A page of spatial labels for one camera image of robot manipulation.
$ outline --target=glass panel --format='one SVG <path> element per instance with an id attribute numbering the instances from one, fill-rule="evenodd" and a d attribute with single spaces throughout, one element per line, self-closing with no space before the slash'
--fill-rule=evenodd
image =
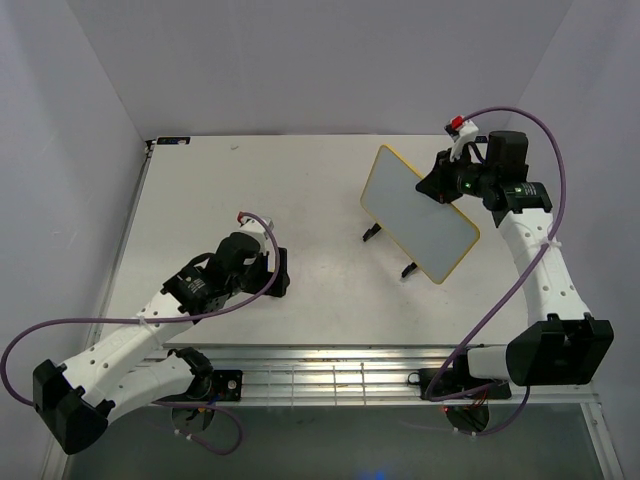
<path id="1" fill-rule="evenodd" d="M 492 406 L 491 423 L 513 408 Z M 66 478 L 602 478 L 578 404 L 530 405 L 505 431 L 476 440 L 399 423 L 448 428 L 439 407 L 236 412 L 247 434 L 228 457 L 174 436 L 170 411 L 150 407 L 115 422 L 95 445 L 72 457 Z M 234 434 L 231 422 L 216 415 L 203 436 L 223 447 Z"/>

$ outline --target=metal frame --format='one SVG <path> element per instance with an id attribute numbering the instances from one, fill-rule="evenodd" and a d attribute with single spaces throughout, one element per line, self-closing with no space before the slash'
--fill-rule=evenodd
<path id="1" fill-rule="evenodd" d="M 153 153 L 153 142 L 146 151 L 145 162 L 134 192 L 131 210 L 112 266 L 100 315 L 111 300 L 136 207 Z M 90 329 L 86 348 L 100 338 L 99 324 Z M 138 368 L 146 368 L 166 358 L 169 348 L 149 355 Z M 234 368 L 244 372 L 242 401 L 239 407 L 303 407 L 303 406 L 415 406 L 438 408 L 440 404 L 419 398 L 418 387 L 407 382 L 408 375 L 423 367 L 437 367 L 451 353 L 444 346 L 216 346 L 199 345 L 215 368 Z M 513 397 L 492 401 L 495 404 L 517 404 L 524 389 L 512 385 Z M 623 478 L 600 410 L 597 395 L 590 385 L 575 387 L 536 387 L 530 403 L 578 403 L 606 479 Z M 52 439 L 42 478 L 64 478 L 68 456 Z"/>
<path id="2" fill-rule="evenodd" d="M 149 355 L 139 368 L 167 357 L 169 348 Z M 202 346 L 216 369 L 243 371 L 239 407 L 416 406 L 441 405 L 420 399 L 408 377 L 419 368 L 439 367 L 452 348 L 407 346 L 267 347 Z M 512 386 L 513 397 L 493 404 L 519 404 L 524 388 Z M 536 387 L 530 403 L 589 403 L 590 385 Z M 447 404 L 464 404 L 452 400 Z"/>

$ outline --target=black stand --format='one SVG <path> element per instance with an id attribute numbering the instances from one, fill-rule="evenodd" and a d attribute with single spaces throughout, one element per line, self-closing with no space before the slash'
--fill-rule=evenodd
<path id="1" fill-rule="evenodd" d="M 364 232 L 364 235 L 362 236 L 362 241 L 363 242 L 367 242 L 369 241 L 371 238 L 373 238 L 380 230 L 382 230 L 382 227 L 380 226 L 380 224 L 378 223 L 374 223 L 373 226 L 367 230 L 366 232 Z M 407 278 L 409 275 L 411 275 L 414 271 L 416 271 L 418 269 L 418 265 L 416 265 L 415 263 L 411 262 L 409 265 L 407 265 L 405 267 L 405 269 L 402 271 L 401 273 L 401 277 L 402 278 Z"/>

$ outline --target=table surface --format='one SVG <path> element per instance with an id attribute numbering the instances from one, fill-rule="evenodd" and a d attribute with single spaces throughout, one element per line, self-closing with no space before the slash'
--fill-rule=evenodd
<path id="1" fill-rule="evenodd" d="M 511 254 L 480 200 L 456 202 L 480 241 L 442 284 L 410 262 L 372 220 L 360 194 L 380 145 L 427 173 L 446 135 L 192 137 L 150 159 L 107 310 L 131 317 L 192 257 L 214 251 L 241 210 L 271 217 L 289 251 L 291 286 L 237 312 L 200 322 L 179 343 L 453 345 L 517 278 Z M 239 295 L 231 305 L 244 298 Z M 474 343 L 507 343 L 527 325 L 518 292 Z M 114 327 L 106 326 L 103 334 Z"/>

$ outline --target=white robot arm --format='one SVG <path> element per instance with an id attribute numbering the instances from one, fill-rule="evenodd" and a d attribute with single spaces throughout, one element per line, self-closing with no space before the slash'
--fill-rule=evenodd
<path id="1" fill-rule="evenodd" d="M 286 249 L 278 250 L 279 270 L 269 272 L 266 231 L 253 219 L 238 220 L 240 228 L 220 242 L 216 253 L 199 255 L 164 283 L 134 317 L 139 323 L 121 326 L 60 365 L 46 360 L 36 367 L 36 411 L 67 454 L 84 450 L 110 422 L 136 408 L 167 396 L 194 401 L 211 394 L 213 367 L 193 348 L 172 350 L 165 360 L 134 370 L 150 352 L 199 321 L 154 319 L 219 311 L 237 293 L 266 288 L 273 275 L 275 281 L 265 294 L 286 294 Z"/>
<path id="2" fill-rule="evenodd" d="M 416 190 L 439 203 L 451 203 L 463 195 L 482 198 L 521 275 L 541 246 L 549 244 L 523 285 L 527 330 L 508 345 L 468 348 L 462 361 L 454 360 L 453 382 L 508 380 L 520 386 L 590 382 L 613 341 L 613 329 L 609 321 L 593 318 L 571 281 L 560 244 L 548 240 L 551 201 L 544 185 L 527 181 L 526 135 L 492 132 L 486 159 L 472 163 L 466 148 L 472 140 L 464 132 L 477 133 L 473 122 L 456 117 L 445 130 L 454 145 L 437 154 L 433 170 Z"/>

